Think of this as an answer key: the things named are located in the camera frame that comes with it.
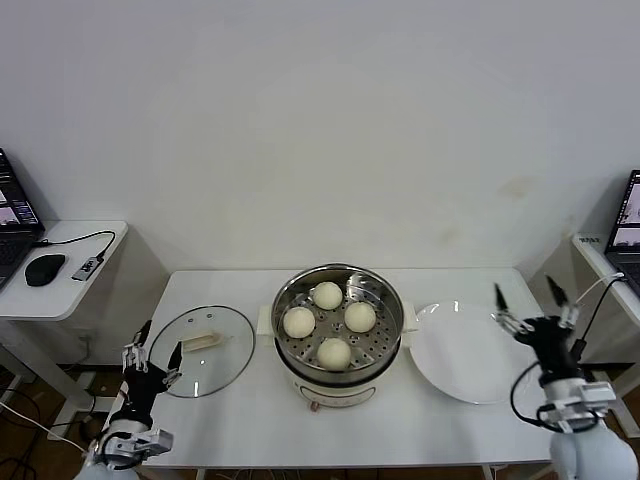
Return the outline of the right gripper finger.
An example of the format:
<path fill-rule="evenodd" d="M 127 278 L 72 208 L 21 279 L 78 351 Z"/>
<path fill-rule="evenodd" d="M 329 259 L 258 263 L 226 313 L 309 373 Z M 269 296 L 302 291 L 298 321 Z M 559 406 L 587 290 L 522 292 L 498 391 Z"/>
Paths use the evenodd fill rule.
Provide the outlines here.
<path fill-rule="evenodd" d="M 504 298 L 500 286 L 494 284 L 496 313 L 494 314 L 494 320 L 500 325 L 500 327 L 515 337 L 519 334 L 526 334 L 530 331 L 530 326 L 517 319 L 509 310 L 507 302 Z"/>
<path fill-rule="evenodd" d="M 546 280 L 553 300 L 560 309 L 558 326 L 563 329 L 574 329 L 579 316 L 578 305 L 569 300 L 565 290 L 551 276 L 546 275 Z"/>

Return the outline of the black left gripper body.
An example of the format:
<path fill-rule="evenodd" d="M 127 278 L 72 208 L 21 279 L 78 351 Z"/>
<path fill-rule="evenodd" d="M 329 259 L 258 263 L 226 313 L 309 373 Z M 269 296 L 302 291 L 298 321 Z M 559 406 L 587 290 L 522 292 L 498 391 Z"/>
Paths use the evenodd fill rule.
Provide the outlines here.
<path fill-rule="evenodd" d="M 146 371 L 137 370 L 135 366 L 127 367 L 124 380 L 128 391 L 120 410 L 112 415 L 112 420 L 131 420 L 152 425 L 151 411 L 156 396 L 168 389 L 166 377 L 167 373 L 154 364 L 148 364 Z"/>

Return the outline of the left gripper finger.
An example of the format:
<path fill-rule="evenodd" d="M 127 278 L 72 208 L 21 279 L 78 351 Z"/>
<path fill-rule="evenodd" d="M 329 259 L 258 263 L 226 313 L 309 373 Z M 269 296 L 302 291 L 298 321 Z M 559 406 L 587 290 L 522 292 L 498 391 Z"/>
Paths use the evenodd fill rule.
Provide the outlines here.
<path fill-rule="evenodd" d="M 133 368 L 135 371 L 147 372 L 147 354 L 144 344 L 148 338 L 152 321 L 148 320 L 134 334 L 131 342 L 124 346 L 123 350 L 123 371 Z"/>
<path fill-rule="evenodd" d="M 178 341 L 171 353 L 168 362 L 168 370 L 164 379 L 165 384 L 174 384 L 182 375 L 180 371 L 182 363 L 182 342 Z"/>

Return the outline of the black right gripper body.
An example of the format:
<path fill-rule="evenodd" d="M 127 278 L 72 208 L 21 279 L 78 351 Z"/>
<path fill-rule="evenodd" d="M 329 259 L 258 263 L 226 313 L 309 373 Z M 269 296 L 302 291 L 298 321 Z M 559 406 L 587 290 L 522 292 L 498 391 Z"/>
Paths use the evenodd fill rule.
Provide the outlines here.
<path fill-rule="evenodd" d="M 541 369 L 540 385 L 583 378 L 583 372 L 567 347 L 573 329 L 561 326 L 559 316 L 535 317 L 523 320 L 524 331 L 517 334 L 517 341 L 531 347 Z"/>

